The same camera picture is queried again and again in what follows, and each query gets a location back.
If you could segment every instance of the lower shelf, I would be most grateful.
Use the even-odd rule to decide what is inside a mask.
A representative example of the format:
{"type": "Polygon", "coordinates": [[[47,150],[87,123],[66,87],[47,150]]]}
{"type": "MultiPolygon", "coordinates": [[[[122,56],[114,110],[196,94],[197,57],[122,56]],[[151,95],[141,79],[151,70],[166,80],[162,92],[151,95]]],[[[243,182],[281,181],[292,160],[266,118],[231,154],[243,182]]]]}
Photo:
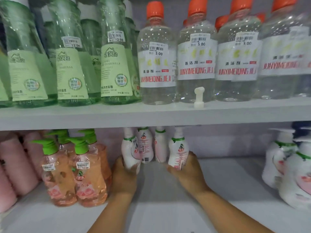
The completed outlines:
{"type": "MultiPolygon", "coordinates": [[[[263,158],[201,159],[208,185],[237,208],[276,233],[307,233],[311,214],[284,203],[261,179],[263,158]]],[[[5,233],[85,233],[105,205],[57,208],[43,184],[3,219],[5,233]]],[[[216,232],[200,206],[157,162],[142,164],[138,190],[130,207],[128,233],[216,232]]]]}

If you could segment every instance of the green pump head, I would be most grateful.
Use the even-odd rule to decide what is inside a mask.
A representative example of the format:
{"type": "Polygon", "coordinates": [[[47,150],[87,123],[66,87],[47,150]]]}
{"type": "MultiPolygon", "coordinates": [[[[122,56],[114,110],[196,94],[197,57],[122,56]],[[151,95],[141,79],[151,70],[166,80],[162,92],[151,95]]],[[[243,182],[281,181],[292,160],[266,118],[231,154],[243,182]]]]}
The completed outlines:
{"type": "Polygon", "coordinates": [[[47,135],[57,135],[57,140],[61,145],[69,143],[67,140],[69,137],[67,129],[56,129],[47,133],[47,135]]]}
{"type": "Polygon", "coordinates": [[[96,137],[94,128],[82,129],[82,130],[79,130],[78,132],[84,133],[86,142],[88,144],[93,144],[97,142],[97,137],[96,137]]]}
{"type": "Polygon", "coordinates": [[[43,139],[43,140],[34,140],[32,141],[32,143],[38,143],[43,145],[43,153],[45,155],[51,155],[51,154],[55,154],[58,152],[58,148],[55,144],[55,141],[53,139],[43,139]]]}
{"type": "Polygon", "coordinates": [[[75,144],[76,154],[85,154],[89,151],[85,137],[69,137],[67,139],[75,144]]]}

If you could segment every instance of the shelf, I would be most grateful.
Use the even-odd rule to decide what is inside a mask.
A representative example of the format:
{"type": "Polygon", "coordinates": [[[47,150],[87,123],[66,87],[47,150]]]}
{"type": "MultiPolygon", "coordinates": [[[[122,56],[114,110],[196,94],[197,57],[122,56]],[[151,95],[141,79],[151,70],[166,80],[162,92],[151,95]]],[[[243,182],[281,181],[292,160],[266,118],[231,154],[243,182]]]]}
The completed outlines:
{"type": "MultiPolygon", "coordinates": [[[[201,159],[200,164],[213,190],[275,233],[310,232],[311,213],[291,208],[263,183],[263,158],[201,159]]],[[[85,233],[104,207],[57,208],[41,184],[3,219],[3,228],[6,233],[43,229],[45,233],[85,233]]],[[[216,232],[198,204],[157,162],[141,167],[126,229],[128,233],[216,232]]]]}
{"type": "Polygon", "coordinates": [[[311,98],[169,105],[50,106],[0,109],[0,130],[206,125],[311,120],[311,98]]]}

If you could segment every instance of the hand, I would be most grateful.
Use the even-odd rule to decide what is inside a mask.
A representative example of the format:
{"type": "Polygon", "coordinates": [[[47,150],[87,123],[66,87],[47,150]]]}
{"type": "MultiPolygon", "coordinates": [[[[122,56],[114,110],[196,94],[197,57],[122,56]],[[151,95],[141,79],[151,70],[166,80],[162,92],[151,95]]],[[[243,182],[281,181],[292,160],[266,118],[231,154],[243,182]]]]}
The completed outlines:
{"type": "Polygon", "coordinates": [[[182,170],[177,170],[172,166],[167,166],[167,170],[194,198],[206,191],[212,191],[206,184],[200,164],[192,151],[189,152],[187,163],[182,170]]]}
{"type": "Polygon", "coordinates": [[[125,194],[133,197],[137,188],[137,165],[134,165],[130,170],[123,166],[123,158],[120,156],[115,161],[112,168],[112,187],[111,194],[125,194]]]}

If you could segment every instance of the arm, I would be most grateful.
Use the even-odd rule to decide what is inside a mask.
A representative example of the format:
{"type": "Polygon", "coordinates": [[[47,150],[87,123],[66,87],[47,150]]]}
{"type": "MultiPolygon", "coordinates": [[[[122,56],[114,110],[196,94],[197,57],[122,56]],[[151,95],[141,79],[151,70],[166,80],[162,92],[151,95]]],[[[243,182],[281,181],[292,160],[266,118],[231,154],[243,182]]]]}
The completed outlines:
{"type": "Polygon", "coordinates": [[[113,167],[111,198],[87,233],[122,233],[127,210],[137,188],[136,168],[126,170],[122,157],[113,167]]]}
{"type": "Polygon", "coordinates": [[[208,187],[194,153],[189,153],[187,164],[181,171],[172,166],[167,169],[199,202],[218,233],[273,233],[208,187]]]}

